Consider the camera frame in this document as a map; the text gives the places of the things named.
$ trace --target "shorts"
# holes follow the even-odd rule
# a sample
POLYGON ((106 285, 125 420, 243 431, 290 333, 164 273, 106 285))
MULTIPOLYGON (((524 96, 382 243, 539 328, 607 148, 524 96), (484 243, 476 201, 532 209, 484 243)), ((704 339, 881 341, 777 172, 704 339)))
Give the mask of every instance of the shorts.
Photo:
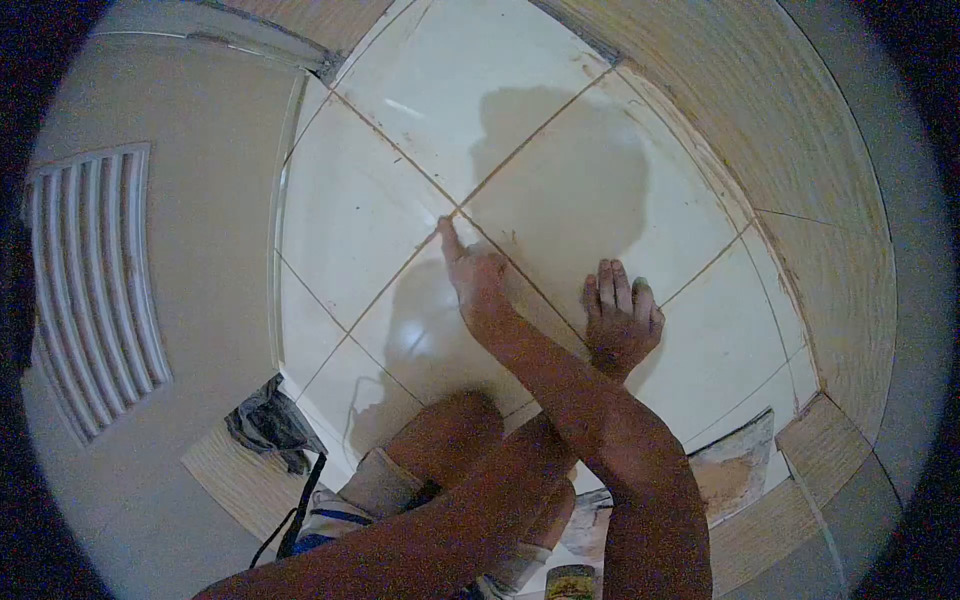
MULTIPOLYGON (((374 448, 357 466, 356 473, 334 493, 318 486, 304 521, 294 554, 306 552, 363 529, 371 523, 414 508, 424 482, 395 463, 383 448, 374 448)), ((550 550, 520 542, 516 552, 475 585, 456 597, 502 600, 516 595, 550 557, 550 550)))

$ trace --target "forearm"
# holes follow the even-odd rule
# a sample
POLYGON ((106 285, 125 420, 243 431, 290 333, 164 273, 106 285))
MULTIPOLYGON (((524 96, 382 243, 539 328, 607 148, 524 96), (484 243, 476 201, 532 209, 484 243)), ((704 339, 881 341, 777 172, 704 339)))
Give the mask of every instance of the forearm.
POLYGON ((683 446, 653 411, 509 304, 494 310, 486 323, 495 328, 472 326, 474 336, 531 393, 614 497, 628 494, 631 502, 642 502, 651 494, 681 492, 699 502, 683 446))
POLYGON ((530 421, 463 485, 429 504, 235 575, 199 597, 449 596, 516 546, 573 460, 547 420, 530 421))

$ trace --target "knee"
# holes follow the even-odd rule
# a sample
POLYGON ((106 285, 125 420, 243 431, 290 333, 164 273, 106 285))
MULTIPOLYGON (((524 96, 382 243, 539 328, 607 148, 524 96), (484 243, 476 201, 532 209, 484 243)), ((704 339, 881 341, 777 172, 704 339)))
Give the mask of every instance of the knee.
POLYGON ((493 448, 503 439, 503 418, 492 399, 477 390, 456 392, 432 404, 430 413, 435 434, 457 442, 469 443, 473 450, 493 448))

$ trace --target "finger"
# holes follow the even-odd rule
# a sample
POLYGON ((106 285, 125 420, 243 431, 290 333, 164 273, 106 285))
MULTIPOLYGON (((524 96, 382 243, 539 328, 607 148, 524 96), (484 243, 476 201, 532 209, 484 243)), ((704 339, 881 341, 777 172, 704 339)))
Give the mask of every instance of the finger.
POLYGON ((601 260, 597 273, 600 280, 600 303, 604 306, 616 307, 616 294, 613 291, 613 270, 610 261, 606 258, 601 260))
POLYGON ((597 296, 597 278, 593 273, 584 280, 584 295, 580 302, 587 311, 588 319, 600 318, 600 297, 597 296))
POLYGON ((644 277, 634 280, 634 319, 641 323, 650 323, 650 312, 654 307, 654 291, 644 277))
POLYGON ((627 279, 627 272, 623 268, 623 263, 619 260, 612 260, 610 267, 613 270, 613 292, 616 294, 616 307, 626 313, 633 313, 634 298, 630 291, 630 280, 627 279))
POLYGON ((467 251, 464 245, 460 243, 457 237, 457 231, 453 228, 453 222, 448 217, 441 217, 437 222, 437 232, 442 238, 441 249, 444 251, 444 259, 447 265, 451 265, 465 254, 467 251))
POLYGON ((654 304, 654 308, 650 311, 650 332, 654 335, 656 339, 660 339, 663 335, 663 326, 666 324, 666 315, 663 314, 663 311, 660 310, 660 307, 654 304))

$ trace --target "floor tile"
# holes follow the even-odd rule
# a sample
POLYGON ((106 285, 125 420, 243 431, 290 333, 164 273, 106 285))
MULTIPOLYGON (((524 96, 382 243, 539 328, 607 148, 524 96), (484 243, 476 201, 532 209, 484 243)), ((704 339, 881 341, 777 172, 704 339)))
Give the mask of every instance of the floor tile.
POLYGON ((388 442, 422 408, 350 338, 320 369, 297 406, 343 441, 354 468, 355 459, 388 442))
MULTIPOLYGON (((463 217, 454 220, 465 245, 485 248, 463 217)), ((511 269, 507 289, 514 306, 562 346, 586 356, 556 312, 511 269)), ((531 401, 530 394, 470 335, 446 275, 436 237, 377 299, 352 333, 397 381, 424 403, 465 387, 481 387, 505 416, 531 401)))
POLYGON ((873 453, 823 509, 847 583, 856 588, 897 528, 903 511, 873 453))
POLYGON ((840 600, 843 597, 827 543, 817 534, 720 600, 840 600))
POLYGON ((607 68, 530 3, 417 0, 337 90, 461 202, 607 68))
POLYGON ((615 74, 538 133, 465 211, 580 330, 581 285, 601 258, 619 257, 664 302, 736 236, 686 150, 615 74))
POLYGON ((663 312, 660 345, 626 385, 681 441, 719 420, 783 366, 773 314, 741 244, 732 245, 663 312))
POLYGON ((770 462, 767 463, 767 480, 763 482, 763 493, 767 493, 776 486, 783 483, 790 476, 790 467, 783 458, 783 453, 770 446, 770 462))
POLYGON ((794 417, 793 383, 790 380, 790 370, 785 364, 759 389, 730 408, 727 414, 694 437, 685 440, 684 449, 688 453, 695 452, 712 444, 746 425, 768 408, 774 411, 774 434, 776 435, 794 417))
POLYGON ((380 34, 387 29, 387 26, 393 23, 394 19, 411 4, 413 4, 413 0, 394 0, 394 2, 391 3, 390 7, 376 20, 376 23, 373 23, 373 27, 370 27, 367 34, 353 47, 353 50, 350 51, 350 56, 340 65, 340 70, 337 71, 337 77, 333 80, 333 87, 336 87, 337 84, 340 83, 347 72, 353 68, 353 64, 357 62, 357 59, 367 52, 367 49, 370 48, 373 41, 380 37, 380 34))
POLYGON ((736 230, 742 231, 754 218, 754 210, 740 184, 713 151, 707 139, 697 131, 696 126, 667 94, 637 72, 635 63, 624 60, 614 70, 663 121, 670 124, 670 131, 698 165, 710 188, 719 196, 718 201, 735 224, 736 230))
POLYGON ((790 358, 790 372, 793 375, 793 390, 797 396, 797 405, 803 410, 820 390, 820 382, 813 369, 809 346, 799 349, 790 358))
POLYGON ((517 431, 520 426, 532 419, 536 415, 539 415, 543 411, 540 408, 540 405, 537 404, 535 400, 531 400, 516 409, 513 413, 508 415, 503 420, 503 433, 504 435, 510 435, 517 431))
POLYGON ((386 140, 331 98, 290 161, 281 253, 350 328, 451 209, 386 140))
POLYGON ((777 326, 780 328, 784 351, 787 356, 793 356, 793 353, 805 343, 804 323, 794 307, 794 302, 790 299, 786 278, 772 250, 760 237, 756 226, 751 225, 744 230, 741 239, 754 260, 756 270, 760 273, 760 281, 763 282, 767 298, 773 306, 774 315, 777 316, 777 326))
POLYGON ((300 102, 300 116, 297 117, 297 132, 294 134, 294 149, 300 142, 303 132, 306 131, 310 122, 317 115, 320 106, 330 95, 330 90, 323 85, 319 79, 313 75, 309 76, 306 82, 306 90, 303 92, 303 100, 300 102))
POLYGON ((334 323, 283 261, 280 261, 280 322, 283 383, 299 392, 310 383, 347 333, 334 323))

